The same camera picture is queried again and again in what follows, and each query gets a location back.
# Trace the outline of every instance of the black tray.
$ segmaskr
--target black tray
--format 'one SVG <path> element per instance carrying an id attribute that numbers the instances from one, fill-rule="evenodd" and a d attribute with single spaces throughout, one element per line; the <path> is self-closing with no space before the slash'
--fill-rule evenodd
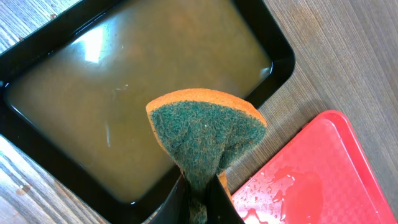
<path id="1" fill-rule="evenodd" d="M 262 0 L 231 1 L 272 60 L 271 74 L 246 97 L 258 108 L 291 76 L 295 66 L 294 53 Z M 176 167 L 142 200 L 134 205 L 120 203 L 10 108 L 4 98 L 9 83 L 84 34 L 119 2 L 82 0 L 0 55 L 0 134 L 111 223 L 140 223 L 168 196 L 180 175 Z"/>

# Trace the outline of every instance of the murky water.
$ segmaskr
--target murky water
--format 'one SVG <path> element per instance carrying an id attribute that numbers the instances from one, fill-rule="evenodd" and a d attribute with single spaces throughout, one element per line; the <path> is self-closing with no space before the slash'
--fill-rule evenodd
<path id="1" fill-rule="evenodd" d="M 8 97 L 117 199 L 131 202 L 172 166 L 152 134 L 150 100 L 184 88 L 244 97 L 271 63 L 227 0 L 126 2 L 102 20 L 14 82 Z"/>

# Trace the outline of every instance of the green scouring pad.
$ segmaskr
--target green scouring pad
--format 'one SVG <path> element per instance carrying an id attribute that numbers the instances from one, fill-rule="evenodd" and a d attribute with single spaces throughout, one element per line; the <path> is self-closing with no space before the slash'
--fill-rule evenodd
<path id="1" fill-rule="evenodd" d="M 194 195 L 202 194 L 215 174 L 266 133 L 267 123 L 253 105 L 215 90 L 175 91 L 151 101 L 146 110 L 156 139 L 181 168 Z M 192 198 L 190 223 L 206 219 L 206 207 Z"/>

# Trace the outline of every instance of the rectangular tray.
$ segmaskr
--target rectangular tray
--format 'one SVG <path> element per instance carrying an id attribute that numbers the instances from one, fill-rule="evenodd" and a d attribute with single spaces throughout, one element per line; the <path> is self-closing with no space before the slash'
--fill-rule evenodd
<path id="1" fill-rule="evenodd" d="M 396 220 L 348 118 L 324 111 L 232 197 L 247 223 Z"/>
<path id="2" fill-rule="evenodd" d="M 166 199 L 180 172 L 174 167 L 140 201 L 115 200 L 6 103 L 8 84 L 101 21 L 120 0 L 82 0 L 0 55 L 0 134 L 36 161 L 111 223 L 141 223 Z M 262 0 L 231 1 L 272 61 L 271 74 L 246 100 L 260 107 L 291 76 L 294 53 Z"/>

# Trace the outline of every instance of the black holder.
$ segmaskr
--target black holder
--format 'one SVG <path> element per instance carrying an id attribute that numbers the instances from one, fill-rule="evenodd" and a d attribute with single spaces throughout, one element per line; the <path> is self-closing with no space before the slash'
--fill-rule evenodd
<path id="1" fill-rule="evenodd" d="M 191 196 L 189 184 L 180 176 L 149 224 L 188 224 Z M 207 224 L 244 224 L 216 175 L 206 187 L 204 203 L 207 207 Z"/>

